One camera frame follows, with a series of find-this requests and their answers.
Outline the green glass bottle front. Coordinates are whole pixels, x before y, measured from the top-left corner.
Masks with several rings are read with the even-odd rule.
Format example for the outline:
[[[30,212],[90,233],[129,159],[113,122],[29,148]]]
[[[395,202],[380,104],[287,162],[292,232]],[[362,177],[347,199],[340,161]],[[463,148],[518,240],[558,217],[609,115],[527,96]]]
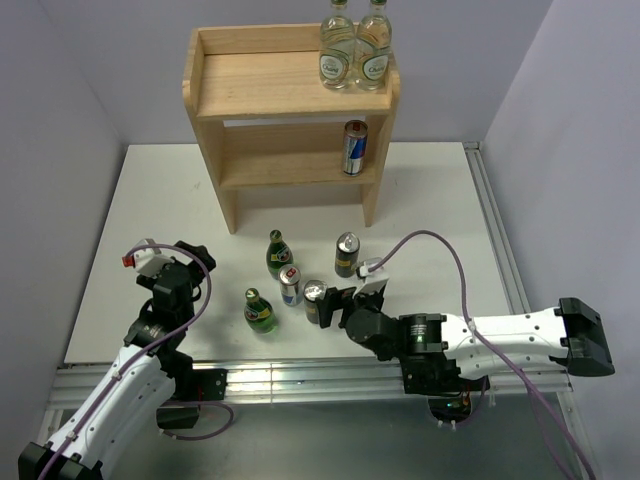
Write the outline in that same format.
[[[270,333],[277,325],[271,304],[256,288],[249,288],[245,292],[244,318],[249,327],[258,334]]]

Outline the blue silver can red top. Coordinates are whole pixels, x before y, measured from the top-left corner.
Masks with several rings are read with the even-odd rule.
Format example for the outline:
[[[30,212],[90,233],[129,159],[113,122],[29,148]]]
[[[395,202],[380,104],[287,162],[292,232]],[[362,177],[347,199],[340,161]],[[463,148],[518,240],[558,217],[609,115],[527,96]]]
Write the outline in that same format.
[[[368,140],[368,126],[364,121],[351,120],[344,126],[343,173],[357,176],[363,170]]]

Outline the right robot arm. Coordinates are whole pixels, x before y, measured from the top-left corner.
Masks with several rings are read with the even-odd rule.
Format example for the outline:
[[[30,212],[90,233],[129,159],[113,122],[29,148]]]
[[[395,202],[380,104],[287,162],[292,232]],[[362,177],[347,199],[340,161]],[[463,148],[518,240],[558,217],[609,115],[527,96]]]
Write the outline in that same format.
[[[399,362],[408,394],[432,395],[481,389],[489,376],[511,365],[543,369],[559,365],[577,377],[614,374],[600,314],[574,297],[534,313],[475,317],[383,313],[381,291],[330,287],[317,300],[321,328],[335,312],[354,343],[381,361]]]

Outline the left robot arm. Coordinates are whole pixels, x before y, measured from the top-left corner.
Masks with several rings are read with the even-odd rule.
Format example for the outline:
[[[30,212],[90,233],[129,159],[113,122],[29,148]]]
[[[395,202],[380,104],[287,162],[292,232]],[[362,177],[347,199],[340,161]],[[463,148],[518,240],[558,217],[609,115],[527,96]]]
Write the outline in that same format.
[[[123,258],[151,293],[109,370],[75,414],[18,459],[22,479],[106,479],[135,432],[165,402],[194,392],[193,360],[179,351],[208,303],[216,262],[205,246],[144,239]]]

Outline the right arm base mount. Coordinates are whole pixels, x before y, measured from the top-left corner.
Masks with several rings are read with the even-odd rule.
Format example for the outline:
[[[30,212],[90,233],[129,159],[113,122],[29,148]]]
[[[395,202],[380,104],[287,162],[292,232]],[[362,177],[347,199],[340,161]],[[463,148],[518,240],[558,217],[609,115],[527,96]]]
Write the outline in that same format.
[[[474,411],[471,394],[479,392],[482,401],[490,387],[487,376],[462,378],[456,362],[444,356],[407,357],[400,367],[404,392],[426,396],[431,415],[443,423],[468,420]]]

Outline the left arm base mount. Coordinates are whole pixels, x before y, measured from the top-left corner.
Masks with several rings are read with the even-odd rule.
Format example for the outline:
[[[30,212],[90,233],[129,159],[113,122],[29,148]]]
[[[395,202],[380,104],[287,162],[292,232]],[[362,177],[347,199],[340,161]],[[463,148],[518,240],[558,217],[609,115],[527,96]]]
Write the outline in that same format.
[[[214,438],[228,430],[235,413],[223,403],[228,371],[223,368],[193,370],[186,384],[162,404],[155,414],[161,434],[183,441]],[[209,433],[190,434],[200,420],[216,420],[218,427]]]

